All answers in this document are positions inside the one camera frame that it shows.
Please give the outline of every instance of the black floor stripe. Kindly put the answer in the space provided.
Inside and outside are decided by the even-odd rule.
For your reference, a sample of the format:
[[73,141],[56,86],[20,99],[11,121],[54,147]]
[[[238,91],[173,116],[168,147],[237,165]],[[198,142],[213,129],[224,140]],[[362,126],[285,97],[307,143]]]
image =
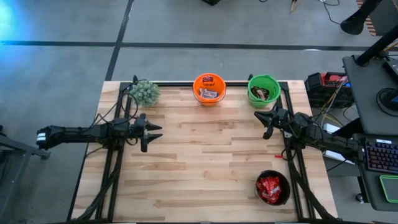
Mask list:
[[129,17],[130,17],[130,12],[131,12],[131,9],[132,9],[133,2],[134,2],[134,0],[129,0],[129,2],[127,3],[126,11],[124,12],[123,21],[122,21],[122,24],[120,26],[118,39],[116,40],[116,46],[113,49],[111,61],[109,63],[109,67],[108,67],[108,71],[106,72],[105,81],[111,81],[112,80],[114,68],[116,66],[116,61],[118,60],[118,56],[119,56],[120,47],[121,47],[121,44],[122,44],[122,41],[123,41],[124,33],[126,32],[127,23],[129,22]]
[[65,46],[65,47],[114,47],[114,46],[116,46],[116,43],[115,42],[0,40],[0,45]]
[[263,44],[175,44],[175,43],[122,43],[121,47],[166,49],[249,49],[249,50],[330,50],[365,51],[369,47],[318,46],[318,45],[263,45]]

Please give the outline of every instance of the concrete floor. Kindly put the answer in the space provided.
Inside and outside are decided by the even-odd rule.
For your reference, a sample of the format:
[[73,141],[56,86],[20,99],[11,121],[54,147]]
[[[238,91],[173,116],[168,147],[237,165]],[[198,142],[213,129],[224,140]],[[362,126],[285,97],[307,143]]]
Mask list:
[[[3,0],[0,40],[115,42],[127,2]],[[123,41],[370,46],[378,38],[366,28],[357,36],[345,34],[329,21],[317,0],[302,0],[293,14],[289,14],[290,2],[222,0],[210,7],[199,0],[136,0]],[[346,0],[329,8],[332,18],[342,21],[358,6],[355,0]],[[0,124],[4,132],[34,146],[36,131],[47,125],[90,125],[113,50],[0,45]],[[192,80],[204,72],[219,73],[226,80],[246,79],[250,73],[304,80],[315,72],[342,72],[342,57],[352,54],[360,52],[123,47],[112,80],[131,80],[133,75]],[[84,151],[84,144],[64,144],[53,148],[47,161],[34,157],[12,205],[13,221],[65,221]],[[351,195],[358,193],[354,180],[330,178],[341,218],[398,220],[395,213],[357,204]]]

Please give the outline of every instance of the black bowl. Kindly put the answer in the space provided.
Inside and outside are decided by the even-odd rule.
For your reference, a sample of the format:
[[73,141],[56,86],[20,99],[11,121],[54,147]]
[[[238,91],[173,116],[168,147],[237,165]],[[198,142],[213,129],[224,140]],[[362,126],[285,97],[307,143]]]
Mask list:
[[[259,189],[257,188],[257,182],[259,181],[260,178],[265,178],[265,177],[279,177],[279,184],[280,184],[280,194],[279,198],[275,203],[268,203],[267,200],[261,198],[259,196]],[[286,177],[282,175],[280,172],[274,171],[274,170],[265,170],[262,171],[260,176],[256,180],[256,184],[254,186],[255,193],[259,199],[261,199],[263,202],[269,204],[269,205],[284,205],[288,201],[290,197],[290,185],[289,182],[287,181]]]

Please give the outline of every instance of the green plant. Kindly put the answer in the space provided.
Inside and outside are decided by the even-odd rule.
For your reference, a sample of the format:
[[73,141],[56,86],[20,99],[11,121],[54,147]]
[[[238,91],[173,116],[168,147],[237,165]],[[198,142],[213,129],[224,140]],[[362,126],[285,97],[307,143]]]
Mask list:
[[154,106],[160,96],[160,90],[156,84],[143,80],[132,86],[130,95],[137,100],[138,105]]

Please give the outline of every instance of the wooden table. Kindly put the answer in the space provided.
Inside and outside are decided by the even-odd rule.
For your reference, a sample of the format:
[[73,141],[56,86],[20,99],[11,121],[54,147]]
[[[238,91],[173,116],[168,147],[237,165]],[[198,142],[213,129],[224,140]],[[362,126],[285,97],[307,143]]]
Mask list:
[[[304,82],[288,83],[294,112],[311,114]],[[98,113],[105,114],[114,105],[119,84],[104,83]],[[192,88],[162,87],[156,107],[139,108],[151,123],[163,127],[154,131],[163,136],[149,144],[147,153],[140,151],[139,144],[126,144],[114,221],[297,221],[292,194],[283,206],[266,205],[254,195],[261,171],[279,171],[289,181],[290,175],[287,162],[275,157],[284,148],[282,134],[275,130],[270,140],[262,138],[265,129],[247,98],[247,88],[229,87],[222,102],[206,108],[196,101]],[[88,152],[99,146],[90,144]],[[308,147],[303,157],[311,190],[337,217],[321,152]],[[81,215],[98,193],[105,158],[102,149],[86,159],[72,218]],[[300,198],[307,215],[301,191]]]

